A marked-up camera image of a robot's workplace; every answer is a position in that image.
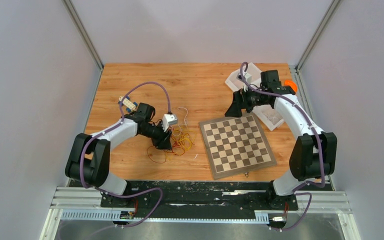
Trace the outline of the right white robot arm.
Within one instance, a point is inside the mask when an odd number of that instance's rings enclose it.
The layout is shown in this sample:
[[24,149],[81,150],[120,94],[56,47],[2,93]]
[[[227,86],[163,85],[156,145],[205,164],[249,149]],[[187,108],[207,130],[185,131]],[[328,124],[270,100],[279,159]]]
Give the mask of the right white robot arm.
[[296,140],[288,171],[272,180],[266,191],[266,204],[278,209],[306,185],[325,186],[326,176],[335,170],[338,139],[310,118],[299,103],[294,88],[280,81],[277,70],[262,71],[260,84],[255,87],[251,85],[252,77],[246,69],[241,67],[238,71],[236,78],[243,87],[233,93],[225,116],[239,118],[243,111],[250,113],[256,106],[270,105],[285,120]]

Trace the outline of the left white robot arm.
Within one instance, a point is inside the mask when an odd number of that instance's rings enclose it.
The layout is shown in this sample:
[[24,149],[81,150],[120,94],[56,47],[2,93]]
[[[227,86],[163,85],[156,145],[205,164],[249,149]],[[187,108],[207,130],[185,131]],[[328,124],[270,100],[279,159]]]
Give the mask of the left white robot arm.
[[153,106],[140,103],[136,110],[129,110],[124,118],[100,132],[79,133],[71,147],[65,175],[84,186],[114,195],[113,200],[120,207],[129,206],[133,193],[126,189],[128,182],[125,179],[110,172],[111,151],[137,135],[151,139],[158,150],[172,150],[170,126],[177,124],[177,116],[168,112],[159,123],[154,123],[154,115]]

